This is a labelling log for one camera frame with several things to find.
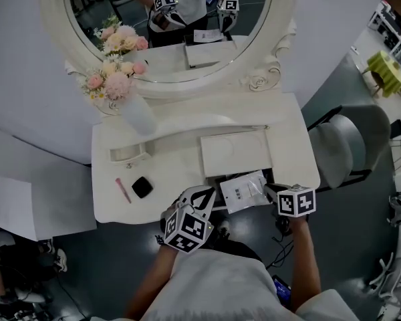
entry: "person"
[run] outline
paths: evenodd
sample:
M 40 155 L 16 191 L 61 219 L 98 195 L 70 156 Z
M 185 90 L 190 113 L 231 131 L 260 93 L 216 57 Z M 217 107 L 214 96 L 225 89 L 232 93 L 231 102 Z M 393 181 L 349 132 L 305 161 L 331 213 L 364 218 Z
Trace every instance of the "person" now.
M 289 308 L 283 307 L 265 266 L 242 243 L 230 253 L 198 249 L 190 255 L 162 245 L 130 301 L 130 320 L 357 320 L 335 290 L 321 292 L 309 226 L 292 219 L 293 280 Z M 221 225 L 221 233 L 229 227 Z
M 147 11 L 154 8 L 154 0 L 138 0 Z M 184 19 L 187 27 L 177 29 L 159 13 L 154 19 L 148 22 L 148 34 L 153 47 L 160 47 L 182 43 L 184 35 L 190 34 L 194 29 L 207 29 L 207 2 L 206 0 L 177 0 L 177 11 Z

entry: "gray chair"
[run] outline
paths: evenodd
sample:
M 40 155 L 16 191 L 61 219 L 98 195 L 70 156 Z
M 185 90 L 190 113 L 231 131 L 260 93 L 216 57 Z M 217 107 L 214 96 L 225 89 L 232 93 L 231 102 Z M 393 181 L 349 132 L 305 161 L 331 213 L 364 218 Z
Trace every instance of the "gray chair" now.
M 339 106 L 308 129 L 321 176 L 317 192 L 364 181 L 388 146 L 390 123 L 379 106 Z

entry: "floor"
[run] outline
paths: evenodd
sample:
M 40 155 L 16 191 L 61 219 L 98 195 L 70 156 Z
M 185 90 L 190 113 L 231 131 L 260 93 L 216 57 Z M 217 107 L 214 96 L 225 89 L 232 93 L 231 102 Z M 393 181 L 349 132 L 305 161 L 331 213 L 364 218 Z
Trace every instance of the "floor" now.
M 74 0 L 78 9 L 80 10 L 77 15 L 78 23 L 87 29 L 91 27 L 102 28 L 103 20 L 114 14 L 112 6 L 108 0 L 95 2 L 93 5 L 86 9 L 82 9 L 80 0 Z M 239 0 L 240 11 L 238 15 L 238 22 L 231 31 L 232 35 L 249 35 L 255 27 L 259 16 L 263 10 L 265 0 Z M 217 17 L 212 11 L 215 11 L 215 1 L 208 7 L 208 15 L 210 16 L 208 29 L 218 29 Z M 145 8 L 135 0 L 121 5 L 118 7 L 118 13 L 122 16 L 123 24 L 133 26 L 138 35 L 143 35 L 148 39 L 147 33 L 147 14 Z M 98 40 L 92 33 L 87 34 L 90 40 L 97 44 Z
M 357 49 L 359 54 L 356 54 L 354 51 L 350 52 L 351 58 L 355 62 L 359 71 L 363 72 L 367 68 L 367 60 L 375 53 L 381 50 L 389 53 L 390 49 L 384 45 L 383 40 L 384 36 L 380 35 L 377 31 L 368 28 L 363 30 L 354 44 L 354 47 Z M 377 88 L 375 87 L 371 74 L 364 74 L 363 79 L 371 93 L 375 92 Z M 382 93 L 379 92 L 379 94 L 374 97 L 374 101 L 384 109 L 390 122 L 394 122 L 397 119 L 401 120 L 401 95 L 393 94 L 389 98 L 384 98 Z M 393 146 L 392 154 L 395 161 L 396 172 L 399 173 L 401 172 L 401 148 L 399 146 Z
M 346 56 L 302 112 L 311 124 L 340 104 L 372 102 L 356 65 Z M 337 289 L 360 320 L 375 320 L 378 315 L 381 302 L 364 292 L 364 282 L 377 259 L 396 247 L 397 230 L 386 222 L 388 196 L 394 193 L 392 175 L 389 149 L 363 183 L 317 194 L 317 212 L 309 222 L 323 289 Z M 99 224 L 95 231 L 55 239 L 68 256 L 69 270 L 61 275 L 61 283 L 85 315 L 122 316 L 152 263 L 158 249 L 154 235 L 159 232 L 158 223 L 109 223 Z M 280 250 L 273 236 L 278 232 L 270 206 L 231 215 L 231 239 L 246 243 L 266 264 Z M 283 267 L 271 268 L 269 273 L 290 283 L 292 261 L 290 254 Z M 66 321 L 82 318 L 57 280 L 50 281 L 48 288 L 55 298 L 54 315 L 68 316 Z

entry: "round table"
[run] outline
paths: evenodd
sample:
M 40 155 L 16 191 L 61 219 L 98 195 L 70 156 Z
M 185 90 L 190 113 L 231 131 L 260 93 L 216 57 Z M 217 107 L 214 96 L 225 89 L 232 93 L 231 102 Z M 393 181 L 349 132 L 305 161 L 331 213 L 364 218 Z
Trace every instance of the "round table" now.
M 401 67 L 385 51 L 379 51 L 368 61 L 366 72 L 375 72 L 383 80 L 383 97 L 387 98 L 391 94 L 401 91 Z

